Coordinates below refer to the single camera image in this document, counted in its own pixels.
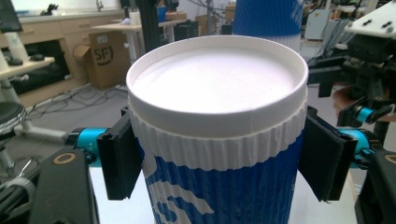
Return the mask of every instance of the wall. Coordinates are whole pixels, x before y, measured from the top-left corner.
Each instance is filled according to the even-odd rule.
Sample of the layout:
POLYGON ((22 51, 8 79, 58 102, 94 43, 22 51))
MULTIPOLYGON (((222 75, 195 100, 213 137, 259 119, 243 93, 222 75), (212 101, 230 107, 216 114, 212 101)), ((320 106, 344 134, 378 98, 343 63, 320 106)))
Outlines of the wall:
MULTIPOLYGON (((120 8, 119 0, 98 0, 102 1, 105 8, 120 8)), ((16 10, 46 10, 49 4, 56 4, 59 10, 62 8, 96 8, 96 0, 12 0, 16 10)))

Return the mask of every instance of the cabinet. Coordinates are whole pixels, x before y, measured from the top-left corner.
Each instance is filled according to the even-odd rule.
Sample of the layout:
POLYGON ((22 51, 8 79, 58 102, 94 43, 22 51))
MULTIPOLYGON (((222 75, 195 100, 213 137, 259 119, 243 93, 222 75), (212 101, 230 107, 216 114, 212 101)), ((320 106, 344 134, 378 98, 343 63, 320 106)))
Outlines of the cabinet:
MULTIPOLYGON (((84 85, 87 82, 87 73, 85 67, 74 59, 73 49, 80 44, 89 44, 89 34, 99 32, 92 30, 93 26, 109 24, 122 17, 123 12, 120 11, 111 15, 94 13, 94 15, 47 17, 39 18, 39 21, 21 21, 23 32, 20 32, 19 36, 23 44, 59 41, 71 75, 69 79, 21 94, 19 96, 21 103, 28 107, 84 85)), ((0 48, 6 47, 7 40, 0 35, 0 48)))

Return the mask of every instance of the cardboard box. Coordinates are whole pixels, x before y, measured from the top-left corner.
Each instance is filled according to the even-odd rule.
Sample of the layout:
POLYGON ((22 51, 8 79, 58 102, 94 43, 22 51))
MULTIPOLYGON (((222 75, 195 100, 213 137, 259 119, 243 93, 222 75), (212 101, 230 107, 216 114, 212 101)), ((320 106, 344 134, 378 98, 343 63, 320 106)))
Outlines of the cardboard box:
MULTIPOLYGON (((195 20, 198 21, 198 24, 200 26, 200 35, 207 35, 207 16, 197 16, 195 17, 195 20)), ((212 17, 211 19, 211 24, 212 24, 212 32, 217 31, 217 21, 216 17, 212 17)))
POLYGON ((225 19, 233 20, 235 16, 235 5, 228 5, 225 7, 225 19))
POLYGON ((179 12, 166 12, 166 21, 184 21, 187 19, 187 13, 179 12))
POLYGON ((83 63, 91 85, 100 90, 125 84, 131 67, 126 37, 121 32, 90 34, 90 45, 76 46, 74 58, 83 63))

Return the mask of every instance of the cable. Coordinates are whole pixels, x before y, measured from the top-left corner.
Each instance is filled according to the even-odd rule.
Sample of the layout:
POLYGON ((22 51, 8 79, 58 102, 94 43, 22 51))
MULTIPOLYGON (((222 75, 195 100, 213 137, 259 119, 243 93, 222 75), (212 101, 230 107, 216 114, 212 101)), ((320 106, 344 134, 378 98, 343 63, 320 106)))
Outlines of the cable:
POLYGON ((26 162, 23 166, 23 168, 21 169, 21 172, 19 174, 19 176, 23 176, 25 174, 25 170, 29 167, 29 165, 32 163, 32 161, 35 161, 35 165, 39 165, 40 164, 40 160, 37 156, 32 156, 28 162, 26 162))
MULTIPOLYGON (((342 34, 342 30, 344 30, 344 28, 347 25, 347 23, 348 23, 348 20, 340 20, 340 21, 338 21, 337 24, 335 25, 334 29, 332 30, 330 39, 325 44, 323 44, 323 42, 322 42, 321 49, 311 59, 309 59, 307 61, 307 63, 311 63, 315 59, 327 58, 327 57, 330 57, 330 56, 336 56, 336 55, 333 55, 332 53, 330 53, 329 51, 333 50, 335 48, 335 43, 334 42, 338 40, 338 38, 342 34)), ((338 42, 339 43, 343 43, 345 41, 348 41, 352 37, 353 37, 352 33, 345 34, 343 36, 343 39, 339 40, 338 42)))
POLYGON ((90 106, 102 105, 107 102, 108 99, 116 96, 126 98, 125 94, 120 94, 120 91, 114 88, 105 91, 104 94, 99 94, 98 92, 89 94, 90 92, 92 92, 91 87, 85 87, 76 91, 75 93, 64 93, 52 98, 50 102, 34 105, 32 110, 29 111, 27 117, 28 119, 40 119, 45 114, 49 113, 72 112, 82 110, 90 106), (67 108, 70 106, 70 103, 76 104, 77 107, 67 108))
POLYGON ((18 186, 11 186, 9 188, 5 187, 3 184, 0 188, 0 220, 5 220, 8 214, 16 207, 20 205, 21 202, 26 200, 27 192, 18 186))
POLYGON ((352 19, 352 20, 355 20, 355 19, 356 19, 356 17, 358 16, 358 9, 361 7, 361 2, 362 2, 362 1, 363 1, 363 0, 360 0, 359 3, 355 6, 355 9, 353 10, 352 16, 351 16, 350 19, 352 19))

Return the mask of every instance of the floor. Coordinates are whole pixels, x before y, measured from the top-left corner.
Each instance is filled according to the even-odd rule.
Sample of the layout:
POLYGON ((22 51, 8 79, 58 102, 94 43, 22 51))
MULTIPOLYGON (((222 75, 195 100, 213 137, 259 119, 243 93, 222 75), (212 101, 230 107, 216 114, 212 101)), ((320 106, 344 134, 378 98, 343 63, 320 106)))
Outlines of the floor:
MULTIPOLYGON (((312 50, 318 49, 318 45, 308 45, 302 51, 302 54, 312 55, 312 50)), ((318 114, 323 119, 331 125, 335 125, 336 116, 332 108, 332 98, 318 98, 318 87, 316 86, 310 86, 308 90, 308 104, 318 109, 318 114)), ((126 91, 118 89, 99 91, 87 85, 60 95, 46 104, 31 108, 33 112, 30 113, 29 117, 37 127, 72 132, 76 128, 112 127, 120 118, 120 109, 125 105, 127 105, 126 91)), ((373 127, 363 126, 363 128, 372 130, 373 127)), ((37 162, 43 161, 56 150, 62 148, 63 145, 62 141, 18 135, 7 143, 7 150, 20 169, 23 169, 29 161, 32 161, 24 169, 24 171, 27 171, 29 166, 34 166, 37 162)), ((396 151, 395 124, 390 125, 385 148, 396 151)), ((365 172, 351 170, 351 173, 359 189, 365 178, 365 172)))

